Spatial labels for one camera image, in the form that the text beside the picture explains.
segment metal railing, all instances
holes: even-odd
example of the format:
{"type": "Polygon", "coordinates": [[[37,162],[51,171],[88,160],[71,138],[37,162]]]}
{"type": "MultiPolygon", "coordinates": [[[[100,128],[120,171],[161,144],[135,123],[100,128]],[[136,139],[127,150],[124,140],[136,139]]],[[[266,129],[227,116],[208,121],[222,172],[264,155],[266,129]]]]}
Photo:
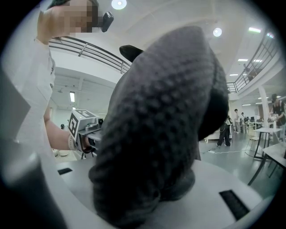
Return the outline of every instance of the metal railing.
{"type": "Polygon", "coordinates": [[[73,37],[52,39],[49,47],[51,50],[60,49],[69,54],[74,54],[85,59],[104,63],[110,67],[113,67],[121,74],[126,73],[131,67],[130,64],[111,52],[108,52],[107,50],[94,44],[73,37]]]}
{"type": "Polygon", "coordinates": [[[229,93],[237,93],[256,77],[272,60],[278,51],[277,43],[272,33],[266,32],[255,54],[245,66],[235,82],[227,83],[229,93]]]}

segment gray knitted fabric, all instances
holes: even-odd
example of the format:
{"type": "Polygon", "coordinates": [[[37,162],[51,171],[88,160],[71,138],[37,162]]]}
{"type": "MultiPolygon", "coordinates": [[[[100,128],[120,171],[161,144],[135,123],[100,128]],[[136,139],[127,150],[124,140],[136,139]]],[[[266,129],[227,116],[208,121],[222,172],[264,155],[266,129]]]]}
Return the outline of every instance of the gray knitted fabric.
{"type": "Polygon", "coordinates": [[[198,140],[224,122],[227,101],[225,74],[199,27],[174,30],[140,54],[113,92],[89,172],[98,215],[134,228],[161,200],[182,197],[198,140]]]}

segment chair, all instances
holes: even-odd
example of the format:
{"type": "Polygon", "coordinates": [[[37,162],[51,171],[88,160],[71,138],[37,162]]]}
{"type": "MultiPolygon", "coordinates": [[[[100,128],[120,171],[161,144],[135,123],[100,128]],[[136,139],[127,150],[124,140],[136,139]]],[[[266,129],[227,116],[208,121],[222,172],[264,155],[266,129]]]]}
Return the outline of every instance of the chair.
{"type": "Polygon", "coordinates": [[[258,141],[258,140],[259,140],[259,137],[250,137],[250,138],[249,138],[249,141],[248,141],[248,143],[247,143],[247,146],[246,146],[245,151],[246,151],[246,150],[253,151],[253,150],[251,150],[252,144],[253,144],[253,142],[258,141]]]}

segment white pillar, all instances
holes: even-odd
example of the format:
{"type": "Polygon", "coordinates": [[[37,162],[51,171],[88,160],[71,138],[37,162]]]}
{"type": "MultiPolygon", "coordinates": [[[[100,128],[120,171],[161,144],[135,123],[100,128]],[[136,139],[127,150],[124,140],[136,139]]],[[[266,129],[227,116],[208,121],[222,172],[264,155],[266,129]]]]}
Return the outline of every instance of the white pillar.
{"type": "Polygon", "coordinates": [[[264,119],[264,127],[268,128],[268,116],[269,116],[269,107],[266,92],[263,86],[258,87],[261,101],[262,101],[262,108],[263,108],[263,119],[264,119]]]}

